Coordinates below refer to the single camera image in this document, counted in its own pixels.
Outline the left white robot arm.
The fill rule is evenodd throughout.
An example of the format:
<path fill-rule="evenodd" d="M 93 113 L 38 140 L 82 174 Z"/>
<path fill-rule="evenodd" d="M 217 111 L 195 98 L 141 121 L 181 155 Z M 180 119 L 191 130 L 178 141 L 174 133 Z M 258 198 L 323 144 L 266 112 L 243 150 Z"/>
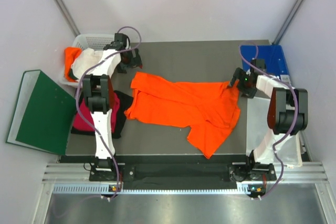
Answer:
<path fill-rule="evenodd" d="M 112 139 L 111 118 L 115 103 L 111 75 L 117 66 L 129 64 L 138 45 L 131 47 L 128 41 L 114 41 L 107 44 L 97 64 L 88 68 L 80 78 L 83 98 L 92 116 L 93 122 L 84 121 L 94 130 L 96 152 L 91 172 L 103 179 L 120 181 L 120 173 L 115 159 Z"/>

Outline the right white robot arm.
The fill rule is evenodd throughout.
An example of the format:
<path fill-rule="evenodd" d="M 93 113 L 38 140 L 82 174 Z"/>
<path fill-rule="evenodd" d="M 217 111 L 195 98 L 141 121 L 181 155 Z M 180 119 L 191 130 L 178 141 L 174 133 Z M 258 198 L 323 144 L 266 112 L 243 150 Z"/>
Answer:
<path fill-rule="evenodd" d="M 231 172 L 237 182 L 245 180 L 275 179 L 271 174 L 273 158 L 291 137 L 308 125 L 308 91 L 294 88 L 275 76 L 252 71 L 247 74 L 236 68 L 228 88 L 237 85 L 244 97 L 253 98 L 259 90 L 270 98 L 267 114 L 268 132 L 257 148 L 246 157 L 245 165 L 238 165 Z"/>

